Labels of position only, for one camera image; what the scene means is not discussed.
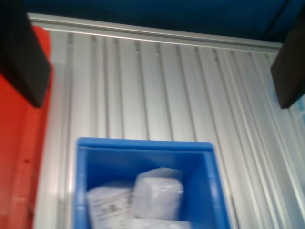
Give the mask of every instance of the blue plastic bin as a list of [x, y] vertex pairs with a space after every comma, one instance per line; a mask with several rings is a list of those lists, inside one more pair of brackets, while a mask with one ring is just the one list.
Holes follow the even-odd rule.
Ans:
[[229, 229], [214, 149], [210, 143], [81, 138], [78, 141], [74, 228], [91, 229], [86, 192], [113, 180], [166, 167], [184, 171], [179, 220], [193, 229]]

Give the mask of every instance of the plastic bag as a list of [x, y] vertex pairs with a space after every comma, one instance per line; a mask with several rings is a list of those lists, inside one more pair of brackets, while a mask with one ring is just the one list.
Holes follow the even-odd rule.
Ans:
[[87, 192], [92, 229], [125, 229], [133, 183], [113, 181]]
[[155, 219], [131, 219], [127, 229], [191, 229], [190, 222]]
[[133, 218], [177, 220], [183, 195], [183, 173], [159, 168], [137, 176], [132, 201]]

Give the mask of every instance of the white package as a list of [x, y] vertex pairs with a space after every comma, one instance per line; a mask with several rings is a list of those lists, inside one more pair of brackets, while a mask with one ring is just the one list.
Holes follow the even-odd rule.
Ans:
[[125, 229], [133, 184], [113, 181], [87, 192], [92, 229]]
[[140, 173], [133, 193], [132, 217], [177, 220], [183, 195], [182, 175], [169, 168]]
[[187, 221], [130, 219], [127, 229], [191, 229], [191, 224]]

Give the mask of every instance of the metal frame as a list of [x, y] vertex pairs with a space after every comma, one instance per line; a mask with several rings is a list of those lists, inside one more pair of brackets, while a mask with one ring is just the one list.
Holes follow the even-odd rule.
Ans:
[[71, 228], [81, 136], [212, 142], [232, 228], [305, 225], [304, 146], [269, 73], [281, 44], [30, 17], [55, 70], [35, 228]]

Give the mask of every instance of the blue ceiling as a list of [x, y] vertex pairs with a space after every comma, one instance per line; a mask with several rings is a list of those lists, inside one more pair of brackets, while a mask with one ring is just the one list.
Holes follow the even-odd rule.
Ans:
[[28, 12], [283, 42], [305, 0], [25, 0]]

